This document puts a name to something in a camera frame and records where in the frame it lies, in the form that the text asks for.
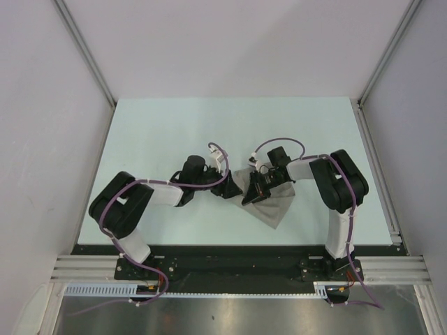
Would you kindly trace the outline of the grey cloth napkin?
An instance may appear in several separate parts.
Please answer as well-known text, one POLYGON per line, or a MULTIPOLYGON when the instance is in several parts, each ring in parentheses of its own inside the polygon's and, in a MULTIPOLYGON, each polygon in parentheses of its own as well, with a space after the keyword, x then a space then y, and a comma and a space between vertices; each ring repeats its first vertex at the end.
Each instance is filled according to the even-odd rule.
POLYGON ((242 194, 237 195, 228 201, 276 230, 294 200, 295 191, 293 183, 286 182, 285 184, 273 188, 270 191, 271 196, 265 200, 255 204, 242 205, 242 199, 247 194, 249 187, 249 174, 252 171, 253 169, 248 167, 243 170, 232 172, 232 178, 236 185, 242 190, 242 194))

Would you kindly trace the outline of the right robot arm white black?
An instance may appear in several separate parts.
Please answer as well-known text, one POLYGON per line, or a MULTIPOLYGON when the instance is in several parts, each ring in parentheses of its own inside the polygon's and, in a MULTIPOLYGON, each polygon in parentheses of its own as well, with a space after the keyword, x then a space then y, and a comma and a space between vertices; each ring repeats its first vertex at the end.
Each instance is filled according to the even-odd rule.
POLYGON ((249 174, 242 205, 269 202, 274 197, 272 191, 284 184, 315 181, 329 210, 329 226, 325 253, 314 271, 323 272, 330 280, 338 280, 349 272, 355 274, 353 226, 356 209, 369 193, 369 185, 347 151, 339 149, 329 155, 293 160, 283 147, 277 147, 267 156, 270 167, 266 170, 256 160, 256 154, 249 159, 255 170, 249 174))

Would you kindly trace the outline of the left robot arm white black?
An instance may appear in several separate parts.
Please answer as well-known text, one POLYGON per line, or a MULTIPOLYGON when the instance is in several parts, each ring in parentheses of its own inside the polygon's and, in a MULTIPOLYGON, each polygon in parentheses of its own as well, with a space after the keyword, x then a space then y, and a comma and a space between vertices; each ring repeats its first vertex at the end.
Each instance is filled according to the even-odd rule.
POLYGON ((125 171, 117 173, 93 200, 88 213, 119 252, 132 259, 131 272, 145 279, 153 274, 154 261, 149 258, 151 249, 137 226, 147 205, 183 207, 197 191, 210 191, 223 199, 242 194, 230 170, 221 172, 218 167, 207 165, 203 157, 191 155, 167 183, 137 180, 125 171))

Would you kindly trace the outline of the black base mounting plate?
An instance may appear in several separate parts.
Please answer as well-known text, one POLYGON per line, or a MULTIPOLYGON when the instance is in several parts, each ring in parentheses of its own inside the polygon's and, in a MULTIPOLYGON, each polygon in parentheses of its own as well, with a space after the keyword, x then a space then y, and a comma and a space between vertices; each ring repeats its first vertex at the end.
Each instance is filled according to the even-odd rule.
POLYGON ((403 246, 357 246, 348 260, 331 261, 316 246, 157 246, 145 267, 115 258, 112 279, 138 283, 138 295, 167 288, 180 294, 310 293, 317 281, 353 283, 368 257, 403 257, 403 246))

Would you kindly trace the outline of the right aluminium corner post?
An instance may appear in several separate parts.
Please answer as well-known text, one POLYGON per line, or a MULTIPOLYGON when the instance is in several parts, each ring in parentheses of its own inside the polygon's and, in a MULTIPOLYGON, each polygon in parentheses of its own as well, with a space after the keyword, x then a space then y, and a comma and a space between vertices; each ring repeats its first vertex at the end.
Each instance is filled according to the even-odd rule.
POLYGON ((411 0, 406 7, 404 14, 401 16, 385 50, 383 51, 377 65, 375 66, 372 74, 370 75, 365 88, 362 90, 360 97, 357 99, 359 107, 363 107, 369 98, 371 92, 377 85, 381 76, 384 74, 388 63, 391 61, 393 55, 396 53, 400 43, 405 37, 409 27, 415 19, 421 6, 425 3, 423 0, 411 0))

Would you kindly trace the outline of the aluminium corner post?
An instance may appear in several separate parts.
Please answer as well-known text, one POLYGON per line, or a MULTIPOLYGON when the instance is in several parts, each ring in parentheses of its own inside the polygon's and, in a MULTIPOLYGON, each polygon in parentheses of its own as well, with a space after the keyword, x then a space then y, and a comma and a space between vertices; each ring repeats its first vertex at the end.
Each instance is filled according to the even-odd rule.
POLYGON ((415 19, 421 6, 425 3, 423 0, 411 0, 406 7, 404 14, 401 16, 385 50, 383 51, 377 65, 375 66, 372 74, 370 75, 365 88, 362 90, 360 97, 357 99, 359 107, 363 107, 369 98, 371 92, 377 85, 381 76, 384 74, 388 63, 391 61, 393 55, 396 53, 400 43, 405 37, 409 27, 415 19))
POLYGON ((63 0, 52 0, 52 5, 59 15, 63 25, 66 27, 66 30, 71 37, 76 49, 80 53, 87 69, 89 70, 93 80, 95 81, 97 87, 102 93, 103 97, 107 101, 108 105, 112 110, 115 110, 117 106, 117 101, 113 97, 112 92, 109 88, 108 83, 105 80, 105 77, 95 60, 93 53, 91 52, 88 43, 81 32, 81 29, 78 26, 70 8, 67 3, 63 0))

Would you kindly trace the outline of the left aluminium corner post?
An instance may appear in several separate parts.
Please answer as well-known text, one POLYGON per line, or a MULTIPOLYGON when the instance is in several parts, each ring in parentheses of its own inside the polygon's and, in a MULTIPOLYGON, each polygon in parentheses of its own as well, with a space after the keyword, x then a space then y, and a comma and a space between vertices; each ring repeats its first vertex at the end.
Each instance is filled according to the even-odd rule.
POLYGON ((107 101, 108 105, 112 110, 115 110, 117 106, 117 101, 113 97, 112 92, 109 88, 108 83, 105 80, 105 77, 95 60, 93 53, 91 52, 88 43, 81 32, 81 29, 78 26, 70 8, 67 3, 63 0, 52 0, 52 5, 59 15, 63 25, 66 27, 66 30, 71 37, 76 49, 80 53, 87 69, 89 70, 93 80, 95 81, 97 87, 102 93, 103 97, 107 101))

